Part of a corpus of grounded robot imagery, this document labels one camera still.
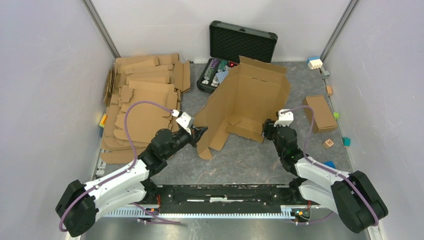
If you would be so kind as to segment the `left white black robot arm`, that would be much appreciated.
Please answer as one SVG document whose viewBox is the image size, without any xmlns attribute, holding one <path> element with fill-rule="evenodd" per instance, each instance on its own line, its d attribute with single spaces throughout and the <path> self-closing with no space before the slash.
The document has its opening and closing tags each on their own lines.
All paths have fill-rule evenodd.
<svg viewBox="0 0 424 240">
<path fill-rule="evenodd" d="M 78 237 L 100 218 L 125 205 L 153 203 L 157 186 L 151 177 L 163 170 L 167 160 L 186 145 L 196 147 L 207 129 L 206 126 L 180 127 L 176 133 L 161 129 L 128 165 L 97 180 L 81 183 L 77 179 L 69 183 L 55 207 L 60 218 L 59 230 Z"/>
</svg>

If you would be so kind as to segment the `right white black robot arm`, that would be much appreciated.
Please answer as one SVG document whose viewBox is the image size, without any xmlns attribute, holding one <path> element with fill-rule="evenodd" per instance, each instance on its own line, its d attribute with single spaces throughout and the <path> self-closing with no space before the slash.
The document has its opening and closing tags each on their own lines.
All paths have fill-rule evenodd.
<svg viewBox="0 0 424 240">
<path fill-rule="evenodd" d="M 315 202 L 337 214 L 352 232 L 377 226 L 389 210 L 367 175 L 359 170 L 340 171 L 304 153 L 296 131 L 267 119 L 262 136 L 273 142 L 282 167 L 295 175 L 289 184 L 289 199 L 295 204 Z"/>
</svg>

